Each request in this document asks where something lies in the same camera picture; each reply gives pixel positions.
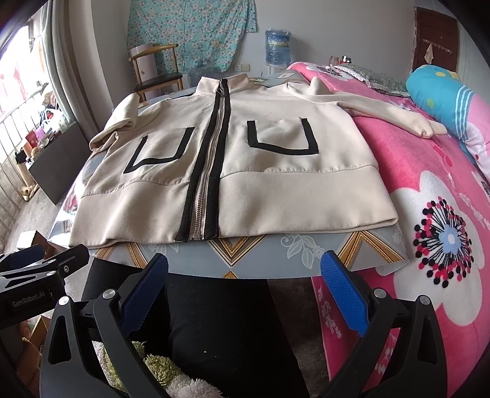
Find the floral curtain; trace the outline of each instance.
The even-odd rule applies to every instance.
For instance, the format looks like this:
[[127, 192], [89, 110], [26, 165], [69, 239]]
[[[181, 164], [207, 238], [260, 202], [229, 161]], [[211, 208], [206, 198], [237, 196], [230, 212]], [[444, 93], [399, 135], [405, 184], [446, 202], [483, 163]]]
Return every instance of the floral curtain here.
[[[177, 43], [180, 72], [200, 63], [225, 72], [245, 32], [256, 32], [254, 0], [132, 0], [128, 49]], [[169, 51], [156, 55], [159, 73], [172, 69]]]

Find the metal zipper teeth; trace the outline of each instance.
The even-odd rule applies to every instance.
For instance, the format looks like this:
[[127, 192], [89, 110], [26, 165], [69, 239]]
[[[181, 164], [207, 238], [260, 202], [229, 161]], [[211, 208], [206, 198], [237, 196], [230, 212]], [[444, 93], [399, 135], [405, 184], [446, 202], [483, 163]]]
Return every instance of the metal zipper teeth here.
[[[223, 88], [221, 85], [220, 81], [220, 94], [222, 95], [223, 93]], [[204, 195], [206, 193], [206, 187], [207, 187], [207, 182], [208, 182], [208, 177], [209, 177], [209, 172], [211, 171], [211, 166], [212, 166], [212, 160], [214, 155], [216, 154], [216, 142], [218, 140], [218, 137], [220, 135], [220, 130], [221, 130], [221, 125], [222, 125], [222, 116], [223, 116], [223, 108], [224, 108], [224, 102], [221, 99], [220, 100], [220, 118], [219, 118], [219, 123], [216, 125], [215, 132], [213, 133], [213, 137], [211, 139], [211, 142], [209, 144], [209, 150], [208, 150], [208, 155], [206, 157], [206, 164], [204, 165], [204, 170], [201, 174], [201, 177], [199, 179], [199, 185], [198, 185], [198, 194], [197, 194], [197, 201], [196, 201], [196, 220], [195, 220], [195, 228], [194, 228], [194, 233], [192, 234], [191, 237], [194, 238], [199, 238], [202, 239], [203, 233], [202, 233], [202, 221], [203, 221], [203, 206], [202, 202], [204, 201]]]

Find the chair backrest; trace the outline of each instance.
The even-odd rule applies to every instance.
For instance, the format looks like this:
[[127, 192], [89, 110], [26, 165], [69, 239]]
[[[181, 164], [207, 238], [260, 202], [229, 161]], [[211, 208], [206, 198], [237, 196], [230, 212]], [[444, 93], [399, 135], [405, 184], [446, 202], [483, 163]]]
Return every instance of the chair backrest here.
[[171, 58], [172, 58], [172, 63], [173, 63], [173, 68], [175, 69], [175, 72], [178, 73], [179, 69], [177, 68], [177, 58], [175, 57], [175, 47], [179, 47], [178, 44], [165, 44], [163, 46], [153, 46], [147, 50], [144, 50], [142, 52], [139, 52], [138, 54], [130, 57], [129, 62], [133, 63], [134, 71], [136, 72], [136, 78], [138, 79], [138, 83], [141, 83], [141, 75], [140, 75], [140, 70], [138, 68], [138, 63], [136, 60], [140, 57], [144, 57], [145, 55], [151, 55], [151, 54], [156, 54], [157, 52], [160, 51], [165, 51], [165, 50], [172, 50]]

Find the jacket collar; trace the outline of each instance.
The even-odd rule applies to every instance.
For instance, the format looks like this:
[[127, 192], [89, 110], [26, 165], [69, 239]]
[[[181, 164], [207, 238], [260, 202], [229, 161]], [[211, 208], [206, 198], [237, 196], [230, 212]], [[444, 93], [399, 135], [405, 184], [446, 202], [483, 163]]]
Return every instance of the jacket collar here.
[[[226, 78], [228, 83], [228, 89], [230, 94], [238, 91], [247, 90], [249, 88], [256, 87], [251, 81], [248, 81], [246, 73], [231, 76]], [[196, 94], [198, 95], [215, 95], [216, 90], [220, 86], [220, 80], [211, 79], [209, 77], [202, 77], [196, 88]]]

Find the wooden chair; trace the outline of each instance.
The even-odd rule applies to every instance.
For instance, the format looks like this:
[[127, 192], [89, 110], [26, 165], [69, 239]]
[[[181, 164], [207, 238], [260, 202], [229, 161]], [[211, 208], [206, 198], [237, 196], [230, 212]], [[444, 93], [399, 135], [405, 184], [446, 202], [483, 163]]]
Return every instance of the wooden chair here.
[[[129, 59], [129, 62], [133, 63], [134, 71], [136, 72], [136, 78], [138, 80], [138, 85], [134, 88], [133, 93], [138, 93], [138, 95], [140, 96], [140, 101], [146, 101], [145, 92], [156, 90], [160, 87], [165, 87], [177, 83], [179, 90], [184, 89], [184, 87], [182, 86], [182, 74], [179, 73], [179, 70], [177, 68], [177, 59], [175, 58], [175, 47], [178, 46], [178, 44], [153, 46], [152, 48], [144, 50]], [[136, 62], [136, 60], [140, 57], [144, 57], [145, 55], [151, 55], [160, 51], [170, 49], [172, 50], [172, 61], [175, 72], [158, 75], [157, 77], [142, 82], [140, 70], [138, 68], [138, 63]]]

